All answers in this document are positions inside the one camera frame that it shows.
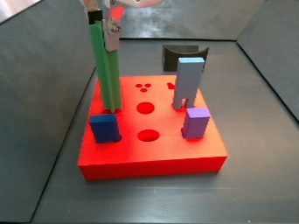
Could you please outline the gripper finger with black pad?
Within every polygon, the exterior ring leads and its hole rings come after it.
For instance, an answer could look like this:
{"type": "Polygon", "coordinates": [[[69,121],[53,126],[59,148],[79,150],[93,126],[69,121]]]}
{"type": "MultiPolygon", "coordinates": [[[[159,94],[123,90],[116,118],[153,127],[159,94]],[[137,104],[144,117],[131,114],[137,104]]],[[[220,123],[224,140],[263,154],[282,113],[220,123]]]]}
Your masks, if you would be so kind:
{"type": "Polygon", "coordinates": [[[99,8],[97,0],[80,0],[88,13],[88,23],[93,25],[103,19],[103,10],[99,8]]]}

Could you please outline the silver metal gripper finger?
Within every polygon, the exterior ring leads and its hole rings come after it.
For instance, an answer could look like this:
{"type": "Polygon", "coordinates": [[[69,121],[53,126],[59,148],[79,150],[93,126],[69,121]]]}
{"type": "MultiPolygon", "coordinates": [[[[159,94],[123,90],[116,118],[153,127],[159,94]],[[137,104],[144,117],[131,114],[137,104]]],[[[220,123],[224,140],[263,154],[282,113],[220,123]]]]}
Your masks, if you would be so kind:
{"type": "Polygon", "coordinates": [[[107,7],[107,15],[103,19],[105,48],[112,52],[119,48],[121,7],[116,0],[103,0],[103,4],[107,7]]]}

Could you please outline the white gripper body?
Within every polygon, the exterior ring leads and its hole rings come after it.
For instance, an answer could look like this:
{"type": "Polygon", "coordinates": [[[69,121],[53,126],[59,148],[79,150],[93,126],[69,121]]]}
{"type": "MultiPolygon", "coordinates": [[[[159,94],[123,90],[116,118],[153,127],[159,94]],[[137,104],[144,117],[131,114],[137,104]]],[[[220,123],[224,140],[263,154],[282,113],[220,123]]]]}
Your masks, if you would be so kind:
{"type": "Polygon", "coordinates": [[[108,8],[119,6],[131,6],[137,9],[159,5],[164,0],[104,0],[108,8]]]}

